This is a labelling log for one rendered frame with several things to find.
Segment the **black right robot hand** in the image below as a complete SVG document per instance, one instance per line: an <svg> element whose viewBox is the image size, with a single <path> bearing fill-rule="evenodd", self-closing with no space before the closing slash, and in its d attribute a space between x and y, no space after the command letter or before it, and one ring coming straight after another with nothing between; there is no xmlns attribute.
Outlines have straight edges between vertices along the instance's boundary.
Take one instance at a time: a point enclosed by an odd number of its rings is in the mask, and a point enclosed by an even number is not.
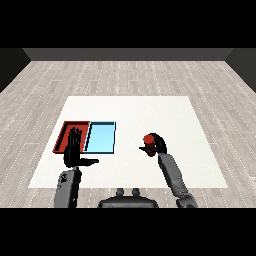
<svg viewBox="0 0 256 256"><path fill-rule="evenodd" d="M155 147L148 148L145 145L140 147L140 150L148 153L148 152L155 152L156 154L166 154L167 153L167 146L164 139L156 133L149 133L154 137Z"/></svg>

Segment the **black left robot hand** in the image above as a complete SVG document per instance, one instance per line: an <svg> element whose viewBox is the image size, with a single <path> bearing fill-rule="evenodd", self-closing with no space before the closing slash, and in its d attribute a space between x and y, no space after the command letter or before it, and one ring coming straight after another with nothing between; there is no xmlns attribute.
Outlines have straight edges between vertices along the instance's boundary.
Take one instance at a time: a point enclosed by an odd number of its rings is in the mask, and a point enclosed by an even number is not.
<svg viewBox="0 0 256 256"><path fill-rule="evenodd" d="M99 162L98 159L88 159L80 157L82 131L78 128L71 128L68 135L68 144L64 149L64 164L68 167L91 166Z"/></svg>

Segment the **red shallow open box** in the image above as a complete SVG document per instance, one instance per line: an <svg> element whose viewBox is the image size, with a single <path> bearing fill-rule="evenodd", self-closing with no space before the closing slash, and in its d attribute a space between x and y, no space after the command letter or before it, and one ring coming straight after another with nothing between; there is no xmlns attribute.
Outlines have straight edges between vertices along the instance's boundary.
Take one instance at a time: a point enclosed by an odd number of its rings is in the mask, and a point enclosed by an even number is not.
<svg viewBox="0 0 256 256"><path fill-rule="evenodd" d="M80 143L80 153L85 153L85 141L87 138L87 133L89 131L89 121L65 121L62 125L58 138L56 140L55 146L52 150L55 154L63 154L65 147L68 145L68 136L70 130L75 127L82 131L81 143Z"/></svg>

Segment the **light blue shallow open box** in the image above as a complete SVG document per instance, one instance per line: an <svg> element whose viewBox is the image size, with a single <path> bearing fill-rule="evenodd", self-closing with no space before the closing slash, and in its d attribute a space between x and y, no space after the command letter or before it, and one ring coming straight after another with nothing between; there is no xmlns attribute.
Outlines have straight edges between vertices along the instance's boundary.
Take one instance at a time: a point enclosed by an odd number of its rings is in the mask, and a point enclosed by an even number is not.
<svg viewBox="0 0 256 256"><path fill-rule="evenodd" d="M114 121L93 121L86 135L85 154L113 154L116 123Z"/></svg>

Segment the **dark grey robot body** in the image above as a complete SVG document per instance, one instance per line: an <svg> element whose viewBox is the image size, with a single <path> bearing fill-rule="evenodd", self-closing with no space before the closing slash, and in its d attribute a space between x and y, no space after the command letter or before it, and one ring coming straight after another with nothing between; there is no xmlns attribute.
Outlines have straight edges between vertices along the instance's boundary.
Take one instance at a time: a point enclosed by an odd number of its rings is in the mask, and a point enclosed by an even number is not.
<svg viewBox="0 0 256 256"><path fill-rule="evenodd" d="M158 208L158 204L155 200L142 197L138 188L132 189L131 196L125 196L124 189L118 188L116 195L101 200L98 208Z"/></svg>

